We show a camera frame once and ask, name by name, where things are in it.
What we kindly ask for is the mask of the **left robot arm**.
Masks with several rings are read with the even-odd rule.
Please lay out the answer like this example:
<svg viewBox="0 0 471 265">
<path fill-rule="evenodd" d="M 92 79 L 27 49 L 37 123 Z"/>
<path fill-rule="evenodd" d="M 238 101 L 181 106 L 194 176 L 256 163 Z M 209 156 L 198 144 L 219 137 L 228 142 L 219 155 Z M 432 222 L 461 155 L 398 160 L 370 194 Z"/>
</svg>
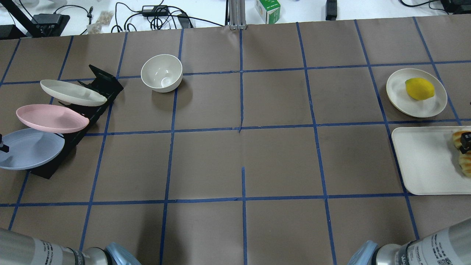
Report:
<svg viewBox="0 0 471 265">
<path fill-rule="evenodd" d="M 66 248 L 45 240 L 0 230 L 0 263 L 2 265 L 140 265 L 128 250 L 117 243 L 106 248 L 84 251 Z"/>
</svg>

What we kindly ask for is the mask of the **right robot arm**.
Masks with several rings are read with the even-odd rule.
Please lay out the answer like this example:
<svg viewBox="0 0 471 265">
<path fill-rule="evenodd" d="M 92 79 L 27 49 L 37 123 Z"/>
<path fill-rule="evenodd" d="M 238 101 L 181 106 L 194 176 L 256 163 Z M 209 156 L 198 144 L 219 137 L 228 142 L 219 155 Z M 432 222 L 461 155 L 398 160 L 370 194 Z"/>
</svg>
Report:
<svg viewBox="0 0 471 265">
<path fill-rule="evenodd" d="M 407 191 L 470 194 L 470 127 L 400 127 L 392 140 Z M 350 265 L 469 265 L 470 218 L 404 245 L 368 240 Z"/>
</svg>

